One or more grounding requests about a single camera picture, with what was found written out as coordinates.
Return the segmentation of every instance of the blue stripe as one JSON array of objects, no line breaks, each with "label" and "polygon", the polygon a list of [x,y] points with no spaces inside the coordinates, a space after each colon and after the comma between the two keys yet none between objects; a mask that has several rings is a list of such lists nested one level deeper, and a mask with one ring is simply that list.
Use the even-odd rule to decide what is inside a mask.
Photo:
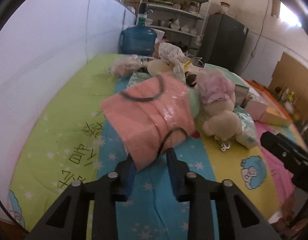
[{"label": "blue stripe", "polygon": [[[129,77],[120,79],[116,84],[115,93],[124,90],[128,81]],[[107,121],[103,127],[102,140],[104,144],[99,149],[99,161],[103,167],[99,170],[97,178],[113,171],[118,162],[127,158],[122,141]],[[177,158],[185,161],[191,171],[215,181],[201,138],[188,138],[175,148],[175,152]],[[109,154],[115,155],[116,159],[110,159]],[[212,202],[212,213],[215,239],[219,239],[214,202]],[[173,196],[165,156],[136,175],[129,202],[116,203],[116,214],[119,239],[137,240],[147,237],[152,240],[187,239],[189,203],[178,203]]]}]

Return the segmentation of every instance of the floor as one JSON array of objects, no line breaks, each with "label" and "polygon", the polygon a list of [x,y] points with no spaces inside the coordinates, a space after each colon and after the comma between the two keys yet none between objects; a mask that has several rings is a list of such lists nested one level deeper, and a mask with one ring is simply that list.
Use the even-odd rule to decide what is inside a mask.
[{"label": "floor", "polygon": [[0,221],[0,226],[7,234],[9,240],[23,240],[25,238],[23,231],[16,225],[7,224]]}]

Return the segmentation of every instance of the black refrigerator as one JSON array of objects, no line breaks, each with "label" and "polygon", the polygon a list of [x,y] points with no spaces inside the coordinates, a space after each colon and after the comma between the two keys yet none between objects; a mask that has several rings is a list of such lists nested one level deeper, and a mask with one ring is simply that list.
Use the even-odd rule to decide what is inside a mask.
[{"label": "black refrigerator", "polygon": [[198,57],[234,72],[247,33],[247,27],[226,14],[210,15]]}]

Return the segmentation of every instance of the bed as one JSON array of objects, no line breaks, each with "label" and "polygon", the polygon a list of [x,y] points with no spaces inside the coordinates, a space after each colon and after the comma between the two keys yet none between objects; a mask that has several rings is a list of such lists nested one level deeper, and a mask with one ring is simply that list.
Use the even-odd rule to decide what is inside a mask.
[{"label": "bed", "polygon": [[[128,84],[128,77],[117,80],[108,72],[120,56],[94,57],[64,85],[37,120],[9,191],[8,209],[27,230],[73,180],[96,180],[126,159],[119,136],[99,108],[103,99]],[[222,153],[217,142],[201,132],[201,126],[198,116],[196,132],[175,148],[177,158],[206,179],[231,179],[269,219],[294,190],[291,174],[261,147],[248,150],[234,143]],[[256,127],[259,136],[266,130],[278,130],[304,147],[294,125],[282,128],[256,123]],[[250,167],[257,174],[246,179]],[[136,175],[132,196],[116,204],[116,213],[120,239],[187,239],[189,203],[178,203],[173,197],[164,156]],[[89,215],[88,237],[91,226]],[[216,219],[214,229],[218,239]]]}]

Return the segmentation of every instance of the blue water bottle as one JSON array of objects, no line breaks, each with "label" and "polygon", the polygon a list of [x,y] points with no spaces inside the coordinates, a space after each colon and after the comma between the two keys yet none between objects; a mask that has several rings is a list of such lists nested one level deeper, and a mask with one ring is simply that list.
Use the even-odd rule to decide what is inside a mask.
[{"label": "blue water bottle", "polygon": [[138,11],[138,25],[122,31],[123,54],[137,54],[151,56],[154,52],[155,39],[157,34],[145,26],[147,4],[142,3]]}]

